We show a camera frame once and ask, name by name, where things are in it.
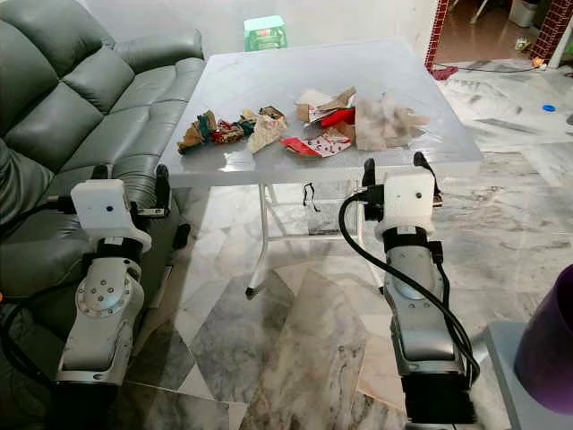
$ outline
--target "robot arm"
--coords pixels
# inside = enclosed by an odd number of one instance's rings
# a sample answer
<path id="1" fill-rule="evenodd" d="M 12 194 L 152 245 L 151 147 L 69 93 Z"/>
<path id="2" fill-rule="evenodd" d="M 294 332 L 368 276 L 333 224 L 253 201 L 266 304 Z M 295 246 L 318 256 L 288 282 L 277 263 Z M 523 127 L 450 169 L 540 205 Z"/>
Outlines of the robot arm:
<path id="1" fill-rule="evenodd" d="M 381 291 L 393 314 L 390 332 L 411 421 L 406 428 L 450 428 L 452 423 L 475 421 L 468 393 L 479 367 L 466 357 L 471 356 L 471 344 L 449 311 L 441 243 L 428 241 L 434 231 L 432 208 L 441 206 L 440 191 L 433 172 L 423 165 L 423 154 L 416 153 L 416 158 L 417 167 L 389 172 L 383 185 L 375 184 L 369 159 L 364 165 L 365 189 L 343 203 L 339 221 L 346 241 L 393 275 L 387 275 Z M 349 200 L 364 203 L 366 218 L 379 221 L 375 235 L 384 244 L 386 263 L 347 234 L 343 212 Z"/>
<path id="2" fill-rule="evenodd" d="M 167 169 L 158 166 L 156 208 L 129 203 L 124 183 L 107 169 L 71 192 L 81 227 L 96 252 L 75 293 L 76 318 L 60 358 L 49 428 L 102 428 L 122 385 L 133 345 L 133 327 L 144 299 L 141 254 L 150 250 L 150 218 L 165 218 L 171 195 Z"/>

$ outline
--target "electrical cord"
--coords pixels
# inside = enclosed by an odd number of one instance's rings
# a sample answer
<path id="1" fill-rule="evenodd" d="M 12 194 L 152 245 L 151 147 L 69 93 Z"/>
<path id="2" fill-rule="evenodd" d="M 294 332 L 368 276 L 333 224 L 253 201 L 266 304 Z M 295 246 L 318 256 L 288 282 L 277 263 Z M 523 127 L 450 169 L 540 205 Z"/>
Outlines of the electrical cord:
<path id="1" fill-rule="evenodd" d="M 445 64 L 434 63 L 434 65 L 438 65 L 440 67 L 450 67 L 450 65 L 445 65 Z M 473 69 L 471 67 L 459 67 L 457 65 L 454 67 L 457 67 L 459 70 L 470 70 L 472 72 L 490 72 L 490 73 L 521 73 L 521 72 L 531 72 L 532 70 L 537 69 L 537 67 L 530 67 L 529 69 L 520 69 L 520 70 L 488 70 L 488 69 Z"/>
<path id="2" fill-rule="evenodd" d="M 19 213 L 8 222 L 0 224 L 0 237 L 12 230 L 12 228 L 16 227 L 16 225 L 23 222 L 28 217 L 45 210 L 61 211 L 66 214 L 75 213 L 72 197 L 69 195 L 50 196 L 48 197 L 48 201 L 46 203 L 42 203 L 35 208 Z"/>
<path id="3" fill-rule="evenodd" d="M 360 201 L 360 199 L 364 197 L 367 193 L 368 191 L 362 193 L 355 193 L 343 201 L 342 205 L 340 206 L 340 210 L 338 212 L 338 224 L 340 226 L 340 233 L 342 234 L 344 239 L 348 242 L 348 244 L 365 260 L 380 267 L 390 275 L 406 283 L 408 286 L 416 290 L 418 293 L 422 294 L 429 302 L 431 302 L 443 313 L 445 320 L 449 322 L 452 326 L 452 332 L 456 333 L 453 336 L 453 340 L 456 343 L 456 346 L 458 347 L 461 354 L 466 358 L 467 361 L 466 377 L 468 382 L 467 388 L 468 389 L 471 388 L 472 383 L 477 379 L 477 377 L 480 374 L 480 366 L 477 363 L 477 361 L 475 361 L 475 358 L 472 353 L 472 343 L 469 337 L 467 336 L 467 333 L 464 330 L 464 327 L 462 326 L 461 322 L 434 294 L 432 294 L 421 284 L 419 284 L 417 281 L 407 276 L 402 271 L 399 271 L 398 269 L 390 266 L 389 264 L 386 264 L 382 260 L 379 260 L 372 254 L 368 253 L 359 244 L 357 244 L 356 241 L 348 233 L 345 221 L 346 209 L 350 203 Z M 449 283 L 447 290 L 448 290 L 448 295 L 445 298 L 449 300 Z"/>
<path id="4" fill-rule="evenodd" d="M 448 276 L 446 275 L 446 272 L 444 271 L 444 268 L 443 268 L 441 262 L 435 262 L 435 263 L 436 263 L 436 267 L 438 268 L 438 272 L 441 275 L 441 280 L 442 280 L 442 283 L 444 286 L 444 294 L 442 297 L 442 303 L 444 304 L 444 306 L 446 306 L 446 308 L 449 309 L 449 290 L 450 290 L 449 279 L 448 279 Z M 446 326 L 448 327 L 449 335 L 452 337 L 452 339 L 456 343 L 456 346 L 458 346 L 458 348 L 461 348 L 461 345 L 464 344 L 464 342 L 462 341 L 462 339 L 459 338 L 458 332 L 455 330 L 451 321 L 447 318 L 445 319 L 445 321 L 446 321 Z M 471 342 L 470 342 L 469 346 L 470 346 L 470 350 L 468 352 L 471 354 Z M 472 384 L 472 367 L 467 368 L 466 378 L 468 380 L 469 385 L 471 385 Z"/>
<path id="5" fill-rule="evenodd" d="M 50 391 L 53 389 L 53 384 L 50 378 L 26 355 L 26 353 L 18 346 L 14 339 L 10 336 L 10 329 L 16 316 L 25 308 L 29 307 L 33 302 L 45 297 L 51 293 L 59 291 L 64 288 L 69 288 L 77 284 L 77 281 L 65 282 L 57 284 L 52 287 L 43 289 L 31 296 L 18 302 L 16 307 L 8 314 L 3 324 L 0 324 L 0 342 L 2 350 L 6 355 L 8 362 L 23 374 L 27 375 L 37 383 L 46 386 Z"/>

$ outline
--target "sofa armrest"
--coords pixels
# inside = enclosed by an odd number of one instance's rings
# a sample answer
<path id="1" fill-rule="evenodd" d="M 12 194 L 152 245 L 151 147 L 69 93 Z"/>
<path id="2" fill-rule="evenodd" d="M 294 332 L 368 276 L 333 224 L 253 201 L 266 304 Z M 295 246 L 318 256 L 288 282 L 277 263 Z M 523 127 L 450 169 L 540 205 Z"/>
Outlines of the sofa armrest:
<path id="1" fill-rule="evenodd" d="M 118 42 L 114 51 L 136 73 L 164 65 L 174 65 L 184 58 L 203 58 L 201 34 L 197 30 Z"/>

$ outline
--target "red fabric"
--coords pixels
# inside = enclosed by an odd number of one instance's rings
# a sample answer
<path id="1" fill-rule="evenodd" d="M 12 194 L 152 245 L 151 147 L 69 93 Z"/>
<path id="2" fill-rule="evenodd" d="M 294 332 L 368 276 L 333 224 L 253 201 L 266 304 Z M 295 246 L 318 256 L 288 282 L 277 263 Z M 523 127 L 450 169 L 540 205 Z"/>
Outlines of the red fabric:
<path id="1" fill-rule="evenodd" d="M 454 65 L 449 65 L 444 69 L 435 69 L 432 70 L 433 79 L 436 81 L 445 81 L 447 80 L 452 74 L 457 72 L 459 69 Z"/>
<path id="2" fill-rule="evenodd" d="M 343 121 L 350 125 L 355 123 L 355 109 L 353 107 L 337 110 L 334 114 L 322 118 L 321 127 L 329 128 Z"/>

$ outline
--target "white table top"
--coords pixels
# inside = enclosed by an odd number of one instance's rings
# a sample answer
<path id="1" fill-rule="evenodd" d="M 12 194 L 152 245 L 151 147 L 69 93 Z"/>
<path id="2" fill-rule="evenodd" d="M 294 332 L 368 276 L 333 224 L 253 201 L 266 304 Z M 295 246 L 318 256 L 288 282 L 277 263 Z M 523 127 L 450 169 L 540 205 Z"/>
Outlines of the white table top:
<path id="1" fill-rule="evenodd" d="M 325 159 L 296 155 L 275 142 L 252 155 L 245 141 L 203 145 L 177 152 L 197 116 L 210 109 L 216 118 L 236 121 L 245 108 L 271 105 L 289 123 L 284 137 L 304 137 L 295 101 L 314 88 L 335 96 L 355 86 L 359 96 L 379 99 L 387 92 L 431 121 L 409 148 L 362 151 L 355 146 Z M 374 157 L 378 173 L 411 166 L 422 151 L 438 176 L 477 172 L 482 154 L 441 95 L 423 64 L 394 39 L 316 47 L 296 47 L 212 56 L 161 157 L 174 188 L 200 185 L 302 183 L 360 179 L 363 163 Z"/>

